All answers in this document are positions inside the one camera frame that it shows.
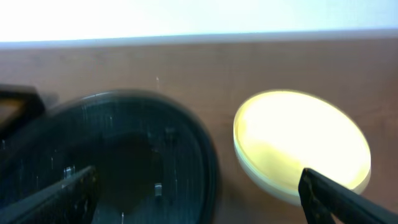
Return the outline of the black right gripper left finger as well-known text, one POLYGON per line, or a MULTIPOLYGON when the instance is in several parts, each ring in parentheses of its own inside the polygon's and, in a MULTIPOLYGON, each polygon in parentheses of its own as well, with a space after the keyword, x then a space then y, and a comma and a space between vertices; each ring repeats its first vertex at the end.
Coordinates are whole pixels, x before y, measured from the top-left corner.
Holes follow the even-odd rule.
POLYGON ((1 209, 1 223, 91 223, 99 197, 98 173, 88 166, 1 209))

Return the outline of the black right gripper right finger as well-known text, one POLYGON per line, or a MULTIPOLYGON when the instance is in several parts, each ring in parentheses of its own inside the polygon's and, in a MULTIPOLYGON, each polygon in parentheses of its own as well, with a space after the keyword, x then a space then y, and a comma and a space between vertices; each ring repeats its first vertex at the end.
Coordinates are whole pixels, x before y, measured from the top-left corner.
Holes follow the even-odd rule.
POLYGON ((304 168, 298 192, 308 223, 395 224, 397 214, 372 203, 317 171, 304 168))

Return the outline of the yellow plate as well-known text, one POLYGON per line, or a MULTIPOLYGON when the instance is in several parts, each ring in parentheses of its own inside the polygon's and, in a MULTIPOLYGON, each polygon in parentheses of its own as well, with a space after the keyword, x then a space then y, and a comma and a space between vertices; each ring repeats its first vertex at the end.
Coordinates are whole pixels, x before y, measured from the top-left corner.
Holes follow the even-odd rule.
POLYGON ((301 168, 344 186, 371 163, 358 125, 331 103, 299 91, 263 91, 244 101, 234 116, 235 141, 255 168, 291 189, 301 168))

